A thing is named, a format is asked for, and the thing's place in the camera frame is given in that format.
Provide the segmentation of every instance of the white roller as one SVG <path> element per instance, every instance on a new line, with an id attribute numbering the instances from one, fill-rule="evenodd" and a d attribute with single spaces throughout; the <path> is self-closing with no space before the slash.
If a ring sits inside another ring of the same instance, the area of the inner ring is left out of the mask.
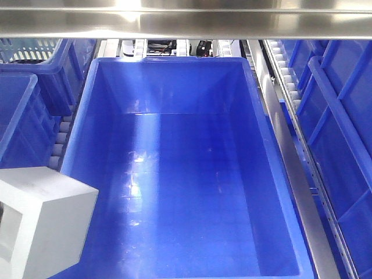
<path id="1" fill-rule="evenodd" d="M 283 77 L 284 77 L 284 81 L 285 81 L 286 83 L 291 83 L 291 82 L 292 82 L 292 77 L 291 77 L 290 74 L 286 74 L 286 75 L 284 75 Z"/>
<path id="2" fill-rule="evenodd" d="M 58 133 L 56 143 L 57 144 L 65 144 L 67 140 L 67 133 Z"/>
<path id="3" fill-rule="evenodd" d="M 292 100 L 300 100 L 301 96 L 298 94 L 298 91 L 290 91 L 289 95 Z"/>
<path id="4" fill-rule="evenodd" d="M 288 63 L 287 61 L 278 61 L 278 65 L 280 68 L 287 67 Z"/>
<path id="5" fill-rule="evenodd" d="M 52 156 L 61 156 L 62 149 L 63 149 L 63 144 L 55 144 L 53 146 Z"/>
<path id="6" fill-rule="evenodd" d="M 59 159 L 60 159 L 60 157 L 58 157 L 58 156 L 51 156 L 51 157 L 49 158 L 49 164 L 48 164 L 48 167 L 49 167 L 50 169 L 53 169 L 53 170 L 58 169 Z"/>
<path id="7" fill-rule="evenodd" d="M 296 86 L 294 83 L 287 83 L 287 87 L 289 91 L 296 91 Z"/>
<path id="8" fill-rule="evenodd" d="M 281 54 L 281 48 L 273 48 L 273 54 Z"/>
<path id="9" fill-rule="evenodd" d="M 279 47 L 279 43 L 277 41 L 270 41 L 270 45 L 271 45 L 272 48 Z"/>
<path id="10" fill-rule="evenodd" d="M 70 130 L 70 122 L 61 122 L 59 125 L 59 131 L 63 133 L 68 133 Z"/>
<path id="11" fill-rule="evenodd" d="M 293 100 L 292 104 L 295 110 L 298 109 L 300 103 L 301 103 L 301 100 Z"/>
<path id="12" fill-rule="evenodd" d="M 275 59 L 277 61 L 285 61 L 285 58 L 284 58 L 283 54 L 276 54 Z"/>
<path id="13" fill-rule="evenodd" d="M 70 116 L 64 116 L 63 117 L 63 121 L 65 121 L 65 122 L 71 122 L 72 121 L 72 115 L 70 115 Z"/>
<path id="14" fill-rule="evenodd" d="M 281 72 L 282 72 L 282 74 L 283 75 L 290 75 L 290 73 L 289 73 L 289 68 L 287 68 L 287 67 L 283 67 L 283 68 L 281 68 L 280 69 L 281 70 Z"/>

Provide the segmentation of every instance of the blue plastic crate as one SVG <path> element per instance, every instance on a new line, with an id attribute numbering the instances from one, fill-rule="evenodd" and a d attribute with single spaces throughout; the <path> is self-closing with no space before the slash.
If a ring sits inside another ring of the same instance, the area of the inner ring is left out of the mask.
<path id="1" fill-rule="evenodd" d="M 54 279 L 314 278 L 245 59 L 96 59 L 61 172 L 100 194 Z"/>
<path id="2" fill-rule="evenodd" d="M 0 74 L 0 168 L 47 166 L 59 119 L 49 114 L 37 76 Z"/>
<path id="3" fill-rule="evenodd" d="M 294 81 L 297 89 L 302 93 L 310 79 L 308 61 L 313 56 L 321 56 L 326 50 L 328 41 L 324 40 L 297 40 L 293 49 L 288 67 L 294 71 Z"/>
<path id="4" fill-rule="evenodd" d="M 38 76 L 41 95 L 52 115 L 71 115 L 96 40 L 0 39 L 0 71 Z"/>
<path id="5" fill-rule="evenodd" d="M 335 41 L 321 67 L 372 156 L 372 41 Z"/>
<path id="6" fill-rule="evenodd" d="M 329 43 L 321 67 L 337 95 L 351 74 L 360 68 L 356 68 L 359 61 L 366 60 L 364 56 L 370 52 L 370 49 L 366 49 L 368 44 L 370 41 L 367 40 L 335 40 Z"/>
<path id="7" fill-rule="evenodd" d="M 337 95 L 321 68 L 320 59 L 312 58 L 309 67 L 311 82 L 319 90 L 316 94 L 323 95 L 326 106 L 307 143 L 357 272 L 360 278 L 371 278 L 372 158 L 340 100 L 341 95 Z"/>

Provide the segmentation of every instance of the stainless steel beam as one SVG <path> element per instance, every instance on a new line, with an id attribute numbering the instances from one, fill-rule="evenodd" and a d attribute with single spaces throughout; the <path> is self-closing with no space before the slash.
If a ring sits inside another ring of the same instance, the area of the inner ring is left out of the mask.
<path id="1" fill-rule="evenodd" d="M 248 40 L 248 45 L 303 225 L 303 231 L 313 258 L 314 268 L 319 279 L 340 279 L 330 245 L 319 215 L 317 214 L 316 205 L 312 198 L 305 172 L 281 110 L 281 105 L 278 101 L 261 47 L 258 41 L 255 40 Z"/>
<path id="2" fill-rule="evenodd" d="M 0 37 L 372 38 L 365 0 L 0 0 Z"/>

